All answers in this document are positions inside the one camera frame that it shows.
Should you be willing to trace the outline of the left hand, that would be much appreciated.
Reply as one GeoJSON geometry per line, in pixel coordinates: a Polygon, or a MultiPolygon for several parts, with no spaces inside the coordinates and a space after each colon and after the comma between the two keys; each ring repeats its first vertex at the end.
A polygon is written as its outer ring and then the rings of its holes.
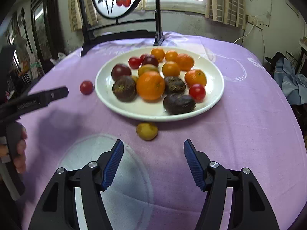
{"type": "Polygon", "coordinates": [[[16,168],[16,171],[19,174],[23,174],[26,171],[26,139],[28,138],[27,132],[25,127],[22,124],[19,124],[21,126],[21,137],[19,142],[17,143],[16,150],[18,153],[18,156],[14,159],[14,165],[16,168]]]}

